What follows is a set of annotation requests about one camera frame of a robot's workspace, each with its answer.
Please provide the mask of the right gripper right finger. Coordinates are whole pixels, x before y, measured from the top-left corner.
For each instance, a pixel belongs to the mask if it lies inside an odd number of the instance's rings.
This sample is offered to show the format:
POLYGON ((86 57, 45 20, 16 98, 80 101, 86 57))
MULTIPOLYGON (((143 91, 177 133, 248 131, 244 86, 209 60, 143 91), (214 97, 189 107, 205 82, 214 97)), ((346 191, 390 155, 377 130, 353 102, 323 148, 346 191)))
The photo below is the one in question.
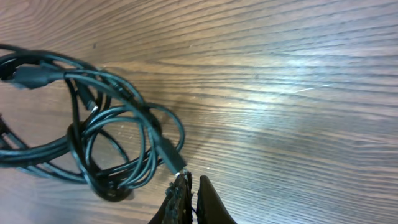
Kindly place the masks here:
POLYGON ((236 224, 205 175, 200 177, 196 213, 198 224, 236 224))

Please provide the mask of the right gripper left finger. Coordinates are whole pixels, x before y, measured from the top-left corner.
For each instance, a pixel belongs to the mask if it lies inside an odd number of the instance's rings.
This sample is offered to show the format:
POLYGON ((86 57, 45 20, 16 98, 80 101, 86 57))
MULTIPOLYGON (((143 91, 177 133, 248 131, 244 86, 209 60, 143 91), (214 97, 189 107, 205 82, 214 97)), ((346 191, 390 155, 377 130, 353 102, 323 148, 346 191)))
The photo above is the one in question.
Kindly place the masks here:
POLYGON ((149 224, 192 224, 192 174, 187 170, 180 172, 165 194, 149 224))

